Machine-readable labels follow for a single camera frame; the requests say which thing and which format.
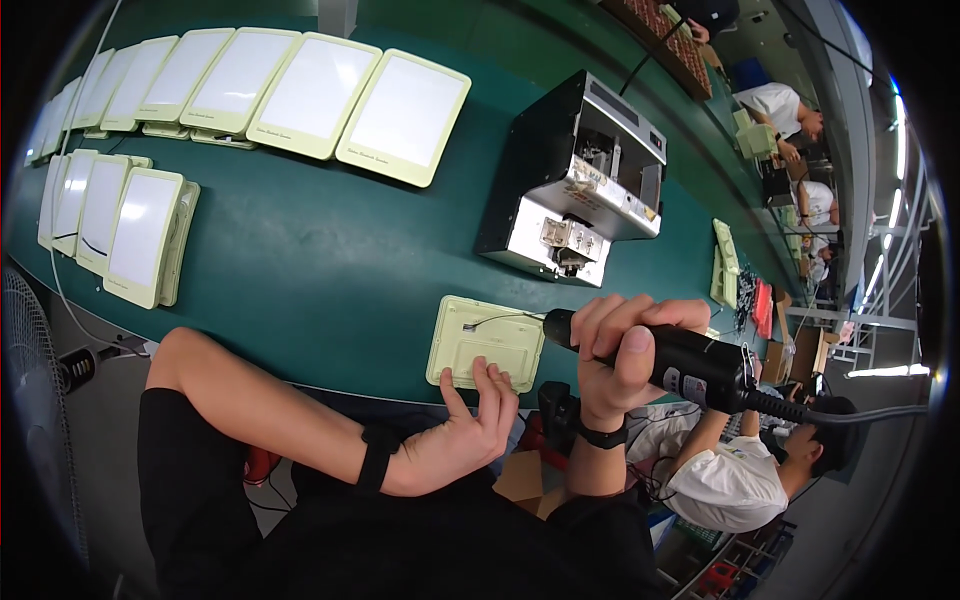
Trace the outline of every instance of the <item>fan grille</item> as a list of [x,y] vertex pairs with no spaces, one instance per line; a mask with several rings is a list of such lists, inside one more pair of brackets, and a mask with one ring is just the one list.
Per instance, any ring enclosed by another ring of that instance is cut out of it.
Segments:
[[[73,541],[86,564],[88,561],[86,535],[77,496],[77,477],[73,462],[73,446],[70,443],[70,423],[63,402],[60,361],[57,360],[54,352],[53,342],[50,339],[50,324],[47,322],[47,316],[39,300],[27,281],[17,271],[8,267],[3,269],[3,333],[4,357],[10,366],[11,387],[15,389],[14,400],[21,412],[23,412],[23,402],[43,401],[43,398],[37,397],[36,394],[29,397],[24,392],[28,377],[34,380],[41,379],[42,385],[39,389],[53,396],[49,397],[48,401],[54,402],[56,410],[54,418],[60,422],[63,446],[62,465],[65,467],[69,487],[75,536]],[[57,505],[56,498],[49,499],[54,506]]]

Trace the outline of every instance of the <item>electric fan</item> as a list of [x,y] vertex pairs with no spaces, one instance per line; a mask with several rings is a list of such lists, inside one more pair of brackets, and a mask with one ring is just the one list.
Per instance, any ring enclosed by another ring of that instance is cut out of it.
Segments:
[[15,270],[3,269],[4,352],[13,404],[27,455],[51,512],[87,564],[83,516],[77,496],[70,427],[63,404],[62,362],[39,300]]

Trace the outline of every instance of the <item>black wristband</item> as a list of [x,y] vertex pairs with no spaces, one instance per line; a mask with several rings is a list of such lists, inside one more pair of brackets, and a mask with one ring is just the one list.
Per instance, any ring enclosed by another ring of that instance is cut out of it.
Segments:
[[400,449],[400,439],[394,432],[381,423],[370,423],[364,427],[361,436],[367,443],[367,454],[357,477],[356,492],[361,495],[376,495],[383,487],[387,476],[390,456]]
[[627,419],[624,417],[623,424],[620,425],[620,428],[611,433],[587,429],[584,426],[584,422],[578,420],[577,433],[580,434],[581,438],[587,440],[587,444],[594,445],[604,450],[610,450],[627,442]]

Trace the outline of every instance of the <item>electric screwdriver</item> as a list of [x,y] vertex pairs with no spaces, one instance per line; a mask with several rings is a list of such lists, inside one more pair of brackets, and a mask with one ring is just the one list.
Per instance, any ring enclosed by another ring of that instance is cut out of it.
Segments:
[[[543,334],[554,344],[573,351],[570,345],[570,318],[574,311],[556,308],[543,319]],[[716,411],[732,415],[752,409],[796,423],[840,424],[925,414],[926,406],[891,408],[833,415],[810,410],[804,404],[764,394],[756,388],[748,371],[744,348],[712,340],[706,335],[675,325],[648,325],[653,334],[655,355],[650,383],[658,388]],[[594,360],[614,367],[616,350]]]

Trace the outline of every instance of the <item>gray floor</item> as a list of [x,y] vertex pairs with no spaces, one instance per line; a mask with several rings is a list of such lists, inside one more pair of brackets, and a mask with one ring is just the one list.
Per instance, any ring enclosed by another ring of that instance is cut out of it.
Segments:
[[[50,306],[58,354],[86,345],[103,346],[84,336],[60,299],[54,297]],[[100,338],[113,339],[124,333],[81,309],[74,312],[81,324]],[[157,597],[154,561],[140,522],[136,478],[139,398],[149,368],[146,359],[107,361],[90,383],[66,398],[90,566],[111,584],[122,574],[125,595],[143,598]],[[289,502],[296,502],[289,461],[277,467],[271,480]],[[247,493],[258,504],[285,506],[267,485],[248,488]],[[264,534],[283,517],[283,513],[253,511]]]

